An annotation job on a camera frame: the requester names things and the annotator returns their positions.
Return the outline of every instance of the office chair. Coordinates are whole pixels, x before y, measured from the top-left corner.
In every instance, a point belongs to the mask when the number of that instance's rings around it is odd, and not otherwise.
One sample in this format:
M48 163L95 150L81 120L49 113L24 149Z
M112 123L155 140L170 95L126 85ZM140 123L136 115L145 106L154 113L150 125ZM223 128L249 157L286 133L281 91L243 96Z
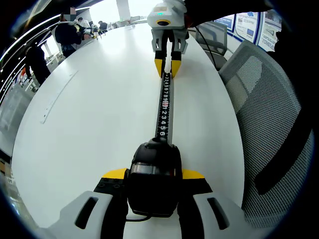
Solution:
M309 126L296 160L277 183L260 187L276 158L279 167L286 167L291 157L276 157L291 137L302 108L294 88L281 66L261 48L243 41L219 71L233 104L243 142L245 159L245 190L242 209L245 219L256 228L276 226L287 213L307 176L314 151L314 133ZM262 185L276 177L270 170Z
M212 53L214 53L213 57L216 62L216 69L220 70L221 67L226 63L224 55L227 51L227 26L218 22L210 21L203 23L197 27L206 39L209 49ZM197 31L195 39L212 61L209 49L207 48L205 41Z

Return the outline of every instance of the wall poster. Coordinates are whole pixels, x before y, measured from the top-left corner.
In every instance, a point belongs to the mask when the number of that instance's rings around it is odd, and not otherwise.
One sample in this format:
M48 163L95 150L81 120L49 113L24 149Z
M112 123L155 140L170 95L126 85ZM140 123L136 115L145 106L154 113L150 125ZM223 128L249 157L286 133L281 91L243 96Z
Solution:
M276 33L281 31L282 19L274 10L263 12L263 23L258 46L265 51L275 51L275 44L278 41Z
M258 26L258 12L236 14L235 30L242 38L254 43Z
M225 16L219 19L216 19L215 22L219 22L227 26L227 29L234 32L234 21L235 21L235 14Z

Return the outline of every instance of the window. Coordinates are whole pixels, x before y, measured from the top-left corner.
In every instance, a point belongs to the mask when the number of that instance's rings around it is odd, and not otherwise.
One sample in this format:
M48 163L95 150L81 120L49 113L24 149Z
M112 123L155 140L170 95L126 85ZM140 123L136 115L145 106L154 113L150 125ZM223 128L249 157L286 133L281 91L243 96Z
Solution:
M48 44L48 47L49 47L52 55L54 55L55 53L57 53L59 51L59 48L58 48L53 36L50 36L47 39L46 44Z
M162 0L129 0L131 16L148 16L152 8Z
M49 55L48 51L46 50L44 44L41 46L41 49L42 49L42 51L44 51L44 58L45 59L50 57L50 55Z
M90 8L90 15L96 25L98 25L99 21L108 23L120 20L116 0L104 0L94 4Z

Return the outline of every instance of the round white table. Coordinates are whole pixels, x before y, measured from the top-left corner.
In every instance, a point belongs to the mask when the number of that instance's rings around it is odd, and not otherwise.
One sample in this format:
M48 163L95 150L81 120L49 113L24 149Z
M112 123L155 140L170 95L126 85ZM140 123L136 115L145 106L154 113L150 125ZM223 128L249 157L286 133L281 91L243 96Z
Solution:
M32 99L16 136L12 171L40 227L93 191L103 174L130 167L138 146L154 137L160 77L151 40L147 24L109 31L62 62ZM183 168L202 173L213 191L241 206L244 156L236 115L205 52L194 38L187 42L174 79L172 142ZM180 238L177 214L126 223L124 238L151 237Z

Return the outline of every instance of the black cable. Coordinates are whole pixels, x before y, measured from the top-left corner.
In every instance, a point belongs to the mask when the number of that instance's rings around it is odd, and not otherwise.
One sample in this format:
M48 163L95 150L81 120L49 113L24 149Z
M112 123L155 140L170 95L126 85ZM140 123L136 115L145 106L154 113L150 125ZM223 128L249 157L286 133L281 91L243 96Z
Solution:
M215 59L214 59L214 57L213 57L213 53L211 53L211 50L210 50L210 48L209 48L209 46L208 46L208 43L207 43L206 39L204 38L203 34L201 34L201 32L198 30L197 26L196 26L195 28L196 28L196 30L198 31L198 33L201 35L201 37L204 39L204 42L206 43L206 46L207 46L207 48L208 48L208 50L209 50L209 53L210 53L210 55L211 55L211 58L213 59L214 66L215 66L215 68L216 68L216 62L215 62Z
M151 215L148 215L147 217L145 218L142 218L142 219L126 219L127 222L144 222L144 221L147 221L148 219L150 219L152 216Z

